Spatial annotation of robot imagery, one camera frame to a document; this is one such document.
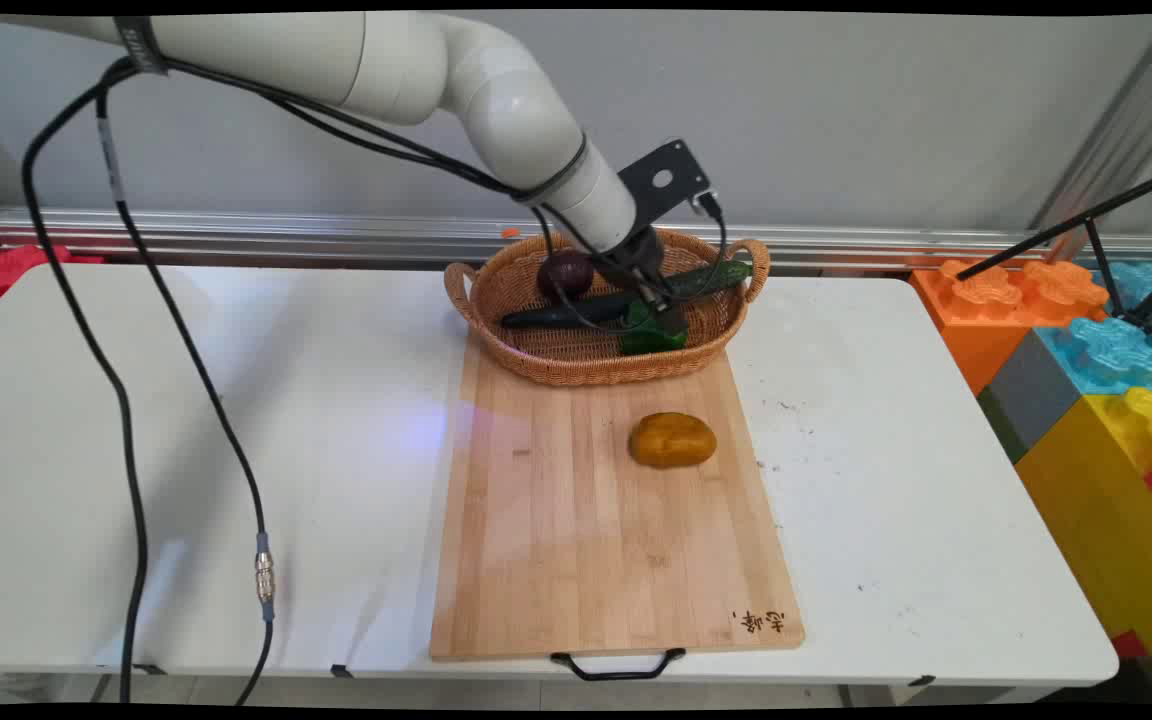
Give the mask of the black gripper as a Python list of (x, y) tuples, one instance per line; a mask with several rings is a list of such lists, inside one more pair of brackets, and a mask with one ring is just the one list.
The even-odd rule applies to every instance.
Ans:
[(684, 296), (664, 275), (664, 245), (654, 228), (641, 228), (611, 251), (598, 255), (598, 273), (622, 291), (632, 291), (621, 316), (622, 327), (646, 327), (654, 319), (667, 336), (685, 334)]

